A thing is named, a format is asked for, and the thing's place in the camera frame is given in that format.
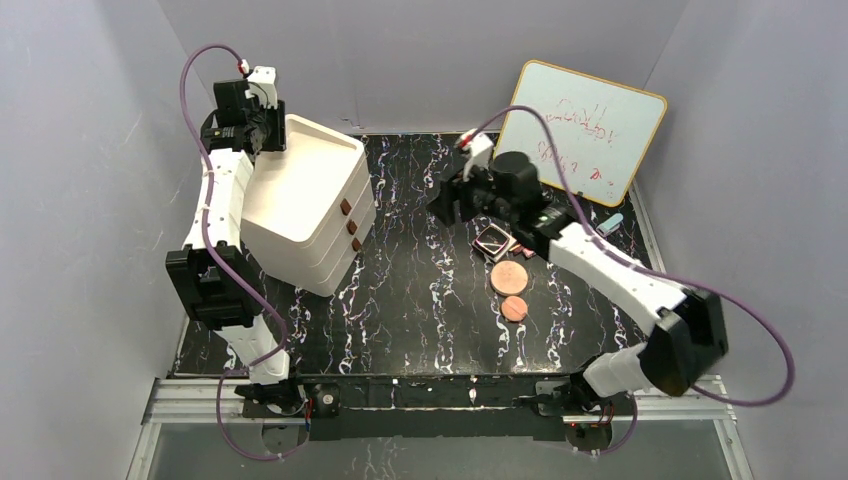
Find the black square compact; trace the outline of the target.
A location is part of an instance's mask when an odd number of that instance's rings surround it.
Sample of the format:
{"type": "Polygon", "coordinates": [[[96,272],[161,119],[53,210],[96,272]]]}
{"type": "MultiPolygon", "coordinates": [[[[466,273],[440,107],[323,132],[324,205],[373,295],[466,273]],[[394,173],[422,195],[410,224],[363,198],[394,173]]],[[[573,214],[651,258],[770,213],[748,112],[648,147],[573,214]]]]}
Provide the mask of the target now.
{"type": "Polygon", "coordinates": [[[471,243],[475,250],[493,262],[500,261],[515,244],[515,238],[495,224],[486,226],[471,243]]]}

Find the white top drawer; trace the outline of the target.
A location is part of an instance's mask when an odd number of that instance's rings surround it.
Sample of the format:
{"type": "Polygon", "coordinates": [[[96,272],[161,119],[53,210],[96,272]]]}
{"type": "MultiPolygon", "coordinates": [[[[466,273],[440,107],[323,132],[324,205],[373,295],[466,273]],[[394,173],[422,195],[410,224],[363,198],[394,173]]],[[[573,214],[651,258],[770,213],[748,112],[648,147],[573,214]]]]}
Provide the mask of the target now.
{"type": "Polygon", "coordinates": [[[333,218],[342,213],[344,200],[353,205],[368,173],[366,158],[363,149],[334,152],[319,170],[321,176],[313,189],[313,207],[315,213],[321,214],[316,231],[332,223],[333,218]]]}

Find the white three-drawer organizer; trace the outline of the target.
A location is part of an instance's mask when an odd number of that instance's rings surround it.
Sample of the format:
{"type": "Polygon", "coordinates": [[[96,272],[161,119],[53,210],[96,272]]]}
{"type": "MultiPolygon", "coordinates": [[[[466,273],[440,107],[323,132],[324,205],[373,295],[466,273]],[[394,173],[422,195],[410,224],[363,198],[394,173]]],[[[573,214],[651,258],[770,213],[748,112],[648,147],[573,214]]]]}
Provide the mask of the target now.
{"type": "Polygon", "coordinates": [[[286,150],[263,152],[255,162],[247,186],[241,220],[241,238],[264,273],[318,296],[335,293],[361,252],[376,219],[376,204],[368,173],[358,197],[341,204],[342,213],[316,231],[321,214],[315,213],[313,189],[319,170],[338,151],[363,149],[345,134],[295,114],[285,117],[286,150]],[[346,224],[358,225],[350,235],[346,224]]]}

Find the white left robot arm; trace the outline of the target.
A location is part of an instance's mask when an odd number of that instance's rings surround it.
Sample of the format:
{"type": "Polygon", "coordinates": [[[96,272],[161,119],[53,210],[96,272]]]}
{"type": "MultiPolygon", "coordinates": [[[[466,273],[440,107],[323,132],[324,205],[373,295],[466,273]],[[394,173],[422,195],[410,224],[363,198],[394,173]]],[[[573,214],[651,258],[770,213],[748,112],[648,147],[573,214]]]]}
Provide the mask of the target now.
{"type": "Polygon", "coordinates": [[[263,315],[272,312],[259,267],[241,240],[246,189],[258,154],[282,151],[283,103],[248,78],[215,83],[216,108],[198,133],[202,186],[183,246],[166,271],[190,320],[224,339],[255,387],[288,380],[290,357],[263,315]]]}

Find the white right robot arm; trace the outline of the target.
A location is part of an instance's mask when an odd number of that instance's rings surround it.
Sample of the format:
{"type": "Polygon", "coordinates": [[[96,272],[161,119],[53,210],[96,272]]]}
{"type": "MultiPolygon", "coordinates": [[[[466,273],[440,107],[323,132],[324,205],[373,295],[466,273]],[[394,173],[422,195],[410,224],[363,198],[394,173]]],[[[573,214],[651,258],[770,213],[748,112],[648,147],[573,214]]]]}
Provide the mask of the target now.
{"type": "Polygon", "coordinates": [[[717,295],[659,278],[584,228],[574,211],[545,196],[523,153],[444,176],[427,209],[446,226],[479,215],[506,223],[519,244],[580,277],[646,335],[645,342],[601,354],[572,374],[572,390],[583,401],[646,388],[681,396],[728,351],[717,295]]]}

